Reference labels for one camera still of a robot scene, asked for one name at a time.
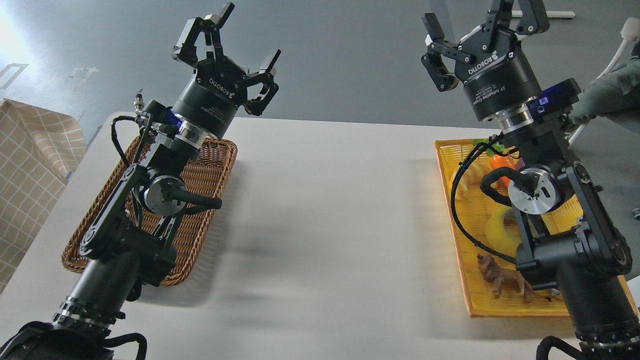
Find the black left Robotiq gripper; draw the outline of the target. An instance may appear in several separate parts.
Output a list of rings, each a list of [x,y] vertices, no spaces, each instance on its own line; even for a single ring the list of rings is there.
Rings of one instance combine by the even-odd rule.
[[[279,90],[274,73],[275,63],[282,53],[279,48],[253,73],[224,56],[220,30],[234,9],[235,4],[227,2],[218,14],[188,19],[172,52],[172,59],[194,68],[172,112],[217,139],[224,137],[240,105],[250,116],[261,116]],[[198,58],[197,51],[201,35],[206,47],[203,59]],[[215,70],[214,64],[222,64],[222,71]],[[247,98],[246,89],[257,84],[262,85],[259,96]]]

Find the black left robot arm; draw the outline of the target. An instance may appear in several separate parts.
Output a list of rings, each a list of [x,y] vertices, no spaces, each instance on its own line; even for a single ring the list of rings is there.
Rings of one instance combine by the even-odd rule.
[[[253,73],[224,54],[220,31],[233,9],[227,2],[219,14],[185,23],[172,57],[193,75],[174,105],[145,105],[138,93],[135,115],[112,120],[125,171],[80,242],[87,267],[51,322],[26,323],[3,344],[3,360],[111,360],[128,343],[137,343],[137,360],[146,358],[144,335],[110,337],[110,326],[143,285],[158,287],[176,266],[173,239],[183,217],[222,207],[220,198],[188,191],[182,171],[207,138],[224,136],[240,107],[260,116],[279,89],[280,50]]]

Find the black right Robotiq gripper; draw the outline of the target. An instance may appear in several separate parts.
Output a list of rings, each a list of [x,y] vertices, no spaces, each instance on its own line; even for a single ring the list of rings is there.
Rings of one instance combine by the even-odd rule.
[[[518,3],[522,12],[515,27],[518,35],[542,34],[550,28],[542,0],[519,0]],[[423,66],[440,92],[454,89],[460,80],[480,122],[489,121],[494,114],[525,103],[542,91],[522,51],[521,41],[509,29],[513,7],[513,0],[494,0],[487,12],[491,39],[486,38],[485,26],[478,25],[462,37],[461,50],[459,45],[446,41],[435,13],[422,16],[428,35],[427,51],[421,59]],[[455,75],[446,68],[442,57],[457,62]]]

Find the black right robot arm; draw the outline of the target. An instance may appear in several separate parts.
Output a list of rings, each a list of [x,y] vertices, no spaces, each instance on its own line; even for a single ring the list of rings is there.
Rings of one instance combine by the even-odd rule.
[[[521,40],[549,29],[541,0],[521,0],[521,19],[511,28],[512,0],[494,0],[486,20],[458,42],[446,40],[436,14],[423,15],[427,31],[422,64],[436,88],[462,85],[480,122],[495,121],[499,133],[469,146],[451,176],[452,222],[487,256],[477,256],[498,296],[507,277],[519,280],[521,296],[554,289],[566,305],[579,341],[575,348],[548,336],[537,360],[556,348],[575,360],[637,360],[639,314],[622,276],[633,266],[626,239],[615,228],[583,163],[569,145],[569,113],[580,88],[574,79],[542,89],[522,51]],[[483,153],[514,156],[519,168],[490,168]],[[483,164],[470,180],[466,173]],[[473,238],[457,214],[457,197],[472,182],[503,208],[510,208],[521,242],[514,256]]]

